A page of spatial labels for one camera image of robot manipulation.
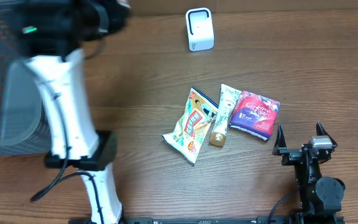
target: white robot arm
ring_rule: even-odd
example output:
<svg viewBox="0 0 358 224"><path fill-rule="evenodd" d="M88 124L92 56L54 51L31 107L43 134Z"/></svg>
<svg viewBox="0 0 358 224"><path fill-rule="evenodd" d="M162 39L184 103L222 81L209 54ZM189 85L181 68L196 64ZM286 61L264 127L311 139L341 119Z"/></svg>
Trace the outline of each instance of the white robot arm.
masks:
<svg viewBox="0 0 358 224"><path fill-rule="evenodd" d="M123 220L112 173L117 143L112 132L97 132L93 126L80 44L121 29L127 7L122 1L26 1L15 8L13 21L23 62L35 74L50 125L52 148L44 162L49 168L61 169L31 201L59 182L81 175L92 208L91 222L97 224ZM62 177L67 166L77 167L78 172Z"/></svg>

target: basket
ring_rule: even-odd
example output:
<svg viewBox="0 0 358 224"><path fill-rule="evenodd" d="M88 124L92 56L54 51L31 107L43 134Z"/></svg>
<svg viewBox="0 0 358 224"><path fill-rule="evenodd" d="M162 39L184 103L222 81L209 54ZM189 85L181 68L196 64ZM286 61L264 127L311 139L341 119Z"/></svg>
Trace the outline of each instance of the basket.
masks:
<svg viewBox="0 0 358 224"><path fill-rule="evenodd" d="M0 0L0 154L47 152L51 147L42 99L29 69L19 63L17 43L9 30L11 7Z"/></svg>

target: wooden table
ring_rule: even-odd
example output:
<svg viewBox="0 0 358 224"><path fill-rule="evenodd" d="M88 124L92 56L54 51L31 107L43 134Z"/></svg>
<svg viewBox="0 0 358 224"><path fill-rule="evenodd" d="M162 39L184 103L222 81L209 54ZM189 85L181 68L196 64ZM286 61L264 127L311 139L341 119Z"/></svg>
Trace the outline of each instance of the wooden table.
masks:
<svg viewBox="0 0 358 224"><path fill-rule="evenodd" d="M346 183L340 215L358 223L358 10L216 14L213 21L214 49L190 53L183 16L134 17L85 64L95 125L119 135L114 175L126 215L256 217L295 188L293 167L272 156L274 137L263 142L230 129L220 149L208 133L195 166L163 142L191 86L218 101L225 83L280 101L276 125L289 147L307 142L322 122L339 147L321 172ZM80 178L29 202L58 172L43 167L43 156L0 156L0 223L89 215ZM298 206L293 198L277 213Z"/></svg>

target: white plastic container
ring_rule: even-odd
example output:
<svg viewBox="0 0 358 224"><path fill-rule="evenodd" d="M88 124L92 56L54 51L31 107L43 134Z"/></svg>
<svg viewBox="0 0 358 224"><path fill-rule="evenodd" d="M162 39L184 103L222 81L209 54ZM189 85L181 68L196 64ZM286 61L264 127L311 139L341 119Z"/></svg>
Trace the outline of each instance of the white plastic container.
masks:
<svg viewBox="0 0 358 224"><path fill-rule="evenodd" d="M209 50L214 46L214 29L211 11L205 7L190 9L186 12L189 49Z"/></svg>

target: purple package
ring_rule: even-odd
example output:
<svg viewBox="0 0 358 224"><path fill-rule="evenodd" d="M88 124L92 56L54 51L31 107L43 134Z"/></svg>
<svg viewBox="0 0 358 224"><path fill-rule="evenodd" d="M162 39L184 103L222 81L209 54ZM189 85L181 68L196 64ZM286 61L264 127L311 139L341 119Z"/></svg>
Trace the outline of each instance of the purple package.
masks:
<svg viewBox="0 0 358 224"><path fill-rule="evenodd" d="M243 91L234 108L230 128L248 132L266 141L273 134L279 109L280 102Z"/></svg>

